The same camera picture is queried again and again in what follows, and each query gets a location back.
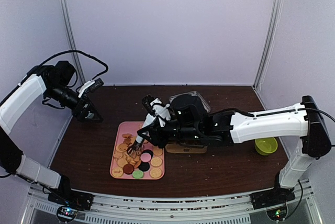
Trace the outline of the metal serving tongs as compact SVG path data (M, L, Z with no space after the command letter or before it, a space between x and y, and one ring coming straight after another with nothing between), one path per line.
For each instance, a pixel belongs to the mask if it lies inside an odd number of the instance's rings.
M147 114L146 119L142 125L142 128L145 128L146 126L150 125L153 121L154 121L154 117L151 116L150 114ZM143 141L144 141L144 138L141 137L140 134L138 134L135 142L131 146L128 147L127 154L130 157L135 158L138 152L141 150Z

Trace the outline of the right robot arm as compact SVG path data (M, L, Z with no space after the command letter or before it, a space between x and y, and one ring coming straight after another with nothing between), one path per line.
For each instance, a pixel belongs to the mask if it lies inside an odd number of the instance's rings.
M267 191L275 204L293 191L314 159L332 149L324 121L326 113L318 109L311 96L285 108L256 112L228 108L210 113L198 92L175 95L168 103L148 95L142 104L147 116L128 153L137 153L145 141L159 148L170 141L222 147L271 137L299 137L294 154L277 173L273 189Z

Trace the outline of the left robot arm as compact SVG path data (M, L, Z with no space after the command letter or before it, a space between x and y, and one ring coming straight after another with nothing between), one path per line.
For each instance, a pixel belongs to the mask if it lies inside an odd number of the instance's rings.
M51 141L61 127L61 116L51 109L64 109L83 123L103 121L88 96L103 86L103 81L95 76L75 90L70 85L75 72L66 60L36 65L1 101L1 168L8 176L45 187L64 205L87 201L91 196L75 192L70 179L50 169L38 154L44 147L53 147Z

